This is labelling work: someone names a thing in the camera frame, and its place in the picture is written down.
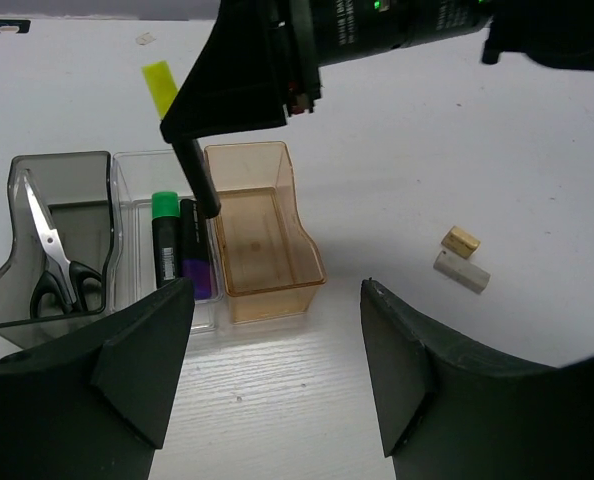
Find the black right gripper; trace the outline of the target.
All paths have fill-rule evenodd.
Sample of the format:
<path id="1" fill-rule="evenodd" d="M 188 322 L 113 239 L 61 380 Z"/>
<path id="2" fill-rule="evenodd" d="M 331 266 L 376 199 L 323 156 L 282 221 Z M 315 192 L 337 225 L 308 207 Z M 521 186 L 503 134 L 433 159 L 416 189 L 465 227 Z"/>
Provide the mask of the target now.
<path id="1" fill-rule="evenodd" d="M 314 110 L 322 67 L 475 33 L 492 17 L 490 1 L 274 1 L 270 27 L 270 5 L 220 4 L 188 74 L 197 138 L 282 127 L 284 105 Z"/>

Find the yellow cap black highlighter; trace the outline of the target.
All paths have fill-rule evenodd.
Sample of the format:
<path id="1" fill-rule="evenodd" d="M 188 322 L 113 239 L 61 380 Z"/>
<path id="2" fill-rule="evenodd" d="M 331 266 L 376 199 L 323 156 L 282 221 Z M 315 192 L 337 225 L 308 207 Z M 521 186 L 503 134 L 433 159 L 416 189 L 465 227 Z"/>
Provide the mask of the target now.
<path id="1" fill-rule="evenodd" d="M 178 86 L 169 64 L 158 61 L 141 68 L 148 91 L 160 119 L 160 132 L 178 160 L 196 201 L 206 218 L 215 218 L 221 201 L 199 145 L 188 110 L 192 106 L 188 76 Z"/>

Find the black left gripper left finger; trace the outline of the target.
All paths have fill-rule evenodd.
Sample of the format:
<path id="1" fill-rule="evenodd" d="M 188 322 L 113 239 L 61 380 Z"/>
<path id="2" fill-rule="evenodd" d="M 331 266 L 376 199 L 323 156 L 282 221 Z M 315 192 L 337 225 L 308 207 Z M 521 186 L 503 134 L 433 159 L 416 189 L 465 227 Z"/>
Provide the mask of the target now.
<path id="1" fill-rule="evenodd" d="M 179 279 L 0 359 L 0 479 L 146 479 L 166 437 L 195 307 Z"/>

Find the green cap black highlighter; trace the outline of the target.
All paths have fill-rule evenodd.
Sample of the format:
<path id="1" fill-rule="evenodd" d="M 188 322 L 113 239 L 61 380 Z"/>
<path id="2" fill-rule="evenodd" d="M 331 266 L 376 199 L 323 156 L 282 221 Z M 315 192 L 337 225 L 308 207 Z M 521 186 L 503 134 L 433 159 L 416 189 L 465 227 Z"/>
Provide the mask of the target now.
<path id="1" fill-rule="evenodd" d="M 155 283 L 162 288 L 181 276 L 180 205 L 178 194 L 172 191 L 156 192 L 151 200 Z"/>

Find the purple cap black highlighter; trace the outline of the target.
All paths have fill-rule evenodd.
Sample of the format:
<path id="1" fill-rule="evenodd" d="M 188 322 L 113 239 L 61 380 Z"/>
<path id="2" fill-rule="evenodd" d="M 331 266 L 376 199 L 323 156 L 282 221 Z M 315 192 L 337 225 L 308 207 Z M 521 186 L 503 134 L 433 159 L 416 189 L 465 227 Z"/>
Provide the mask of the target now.
<path id="1" fill-rule="evenodd" d="M 213 275 L 207 221 L 195 200 L 180 201 L 181 273 L 194 285 L 194 298 L 213 296 Z"/>

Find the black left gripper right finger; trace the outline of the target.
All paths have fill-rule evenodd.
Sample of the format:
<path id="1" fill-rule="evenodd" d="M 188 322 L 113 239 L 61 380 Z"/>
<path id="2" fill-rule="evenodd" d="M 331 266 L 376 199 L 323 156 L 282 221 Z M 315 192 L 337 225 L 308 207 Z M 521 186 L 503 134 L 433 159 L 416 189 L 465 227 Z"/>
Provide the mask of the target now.
<path id="1" fill-rule="evenodd" d="M 594 356 L 550 367 L 497 351 L 373 279 L 360 310 L 397 478 L 594 479 Z"/>

